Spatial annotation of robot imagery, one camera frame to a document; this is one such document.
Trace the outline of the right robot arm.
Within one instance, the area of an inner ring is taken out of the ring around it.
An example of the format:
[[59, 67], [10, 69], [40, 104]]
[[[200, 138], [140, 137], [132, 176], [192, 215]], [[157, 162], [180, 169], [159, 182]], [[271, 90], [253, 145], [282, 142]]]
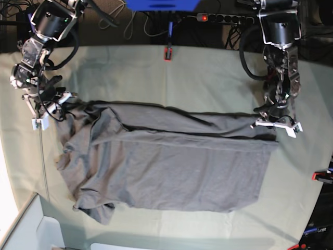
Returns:
[[[37, 126], [41, 126], [43, 119], [52, 118], [58, 122], [66, 119], [62, 104], [72, 95], [64, 88], [55, 87], [61, 76], [48, 79], [44, 73], [62, 68], [78, 51], [79, 38], [74, 26], [86, 7], [86, 1], [43, 1], [30, 19], [34, 31], [23, 44], [22, 60], [13, 67], [10, 84], [24, 90], [22, 98]], [[49, 57], [57, 43], [68, 35], [74, 39], [73, 51], [55, 65]]]

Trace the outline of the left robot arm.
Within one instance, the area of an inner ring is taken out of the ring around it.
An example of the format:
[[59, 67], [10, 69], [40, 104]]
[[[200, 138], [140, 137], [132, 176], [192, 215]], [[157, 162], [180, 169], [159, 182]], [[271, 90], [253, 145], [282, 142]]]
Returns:
[[[303, 130], [295, 108], [301, 89], [296, 45], [301, 39], [298, 6], [298, 1], [253, 1], [259, 24], [249, 27], [239, 44], [244, 71], [250, 78], [264, 83], [264, 103], [253, 110], [259, 118], [252, 127], [281, 128], [292, 138]], [[262, 55], [267, 65], [264, 76], [254, 75], [245, 60], [245, 44], [253, 32], [260, 32], [263, 39]]]

